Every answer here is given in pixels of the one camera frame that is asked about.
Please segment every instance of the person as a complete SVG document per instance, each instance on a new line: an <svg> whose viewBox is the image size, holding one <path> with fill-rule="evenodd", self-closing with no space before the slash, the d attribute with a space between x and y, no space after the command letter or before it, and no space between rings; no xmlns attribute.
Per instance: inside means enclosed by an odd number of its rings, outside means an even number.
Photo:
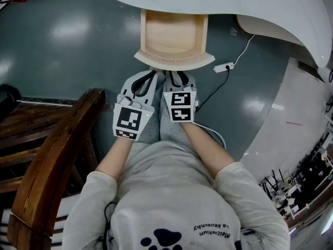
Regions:
<svg viewBox="0 0 333 250"><path fill-rule="evenodd" d="M241 228L263 249L289 249L287 225L254 177L205 130L171 123L164 99L158 104L139 142L118 137L88 175L62 249L240 250Z"/></svg>

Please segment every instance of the concrete floor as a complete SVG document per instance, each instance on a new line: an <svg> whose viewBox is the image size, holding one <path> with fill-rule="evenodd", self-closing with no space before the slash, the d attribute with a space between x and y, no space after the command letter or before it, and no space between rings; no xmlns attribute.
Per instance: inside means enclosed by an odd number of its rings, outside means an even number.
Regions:
<svg viewBox="0 0 333 250"><path fill-rule="evenodd" d="M213 67L235 61L249 37L234 16L209 16L206 51L216 61L191 71L202 101L226 77ZM23 96L78 99L101 87L114 103L124 81L148 68L134 58L139 48L140 9L116 0L28 0L0 11L0 83ZM289 50L287 42L255 36L228 82L196 114L224 136L237 160L274 102ZM111 112L100 116L96 141L103 157L114 141Z"/></svg>

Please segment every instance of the wooden railing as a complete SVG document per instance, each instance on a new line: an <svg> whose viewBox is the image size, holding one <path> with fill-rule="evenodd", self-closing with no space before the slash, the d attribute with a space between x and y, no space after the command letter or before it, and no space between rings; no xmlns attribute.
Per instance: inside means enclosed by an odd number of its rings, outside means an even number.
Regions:
<svg viewBox="0 0 333 250"><path fill-rule="evenodd" d="M29 165L8 224L7 238L16 249L51 248L67 179L104 103L104 90L88 90L56 124Z"/></svg>

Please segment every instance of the paw print logo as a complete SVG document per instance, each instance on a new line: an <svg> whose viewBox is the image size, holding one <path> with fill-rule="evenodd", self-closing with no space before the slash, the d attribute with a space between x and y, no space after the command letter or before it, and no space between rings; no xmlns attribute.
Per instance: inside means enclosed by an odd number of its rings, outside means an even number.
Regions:
<svg viewBox="0 0 333 250"><path fill-rule="evenodd" d="M154 235L157 238L159 246L163 247L162 250L182 250L183 248L176 244L180 241L182 238L182 235L180 232L172 232L167 229L157 229L154 230ZM148 250L158 250L158 247L156 245L151 245L151 238L145 237L141 240L142 246L149 246Z"/></svg>

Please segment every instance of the red line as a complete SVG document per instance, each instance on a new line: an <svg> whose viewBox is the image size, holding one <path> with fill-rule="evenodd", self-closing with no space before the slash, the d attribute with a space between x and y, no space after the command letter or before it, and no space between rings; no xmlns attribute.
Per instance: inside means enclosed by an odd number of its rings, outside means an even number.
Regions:
<svg viewBox="0 0 333 250"><path fill-rule="evenodd" d="M293 124L293 125L303 126L303 124L295 123L295 122L289 122L289 121L287 121L286 124Z"/></svg>

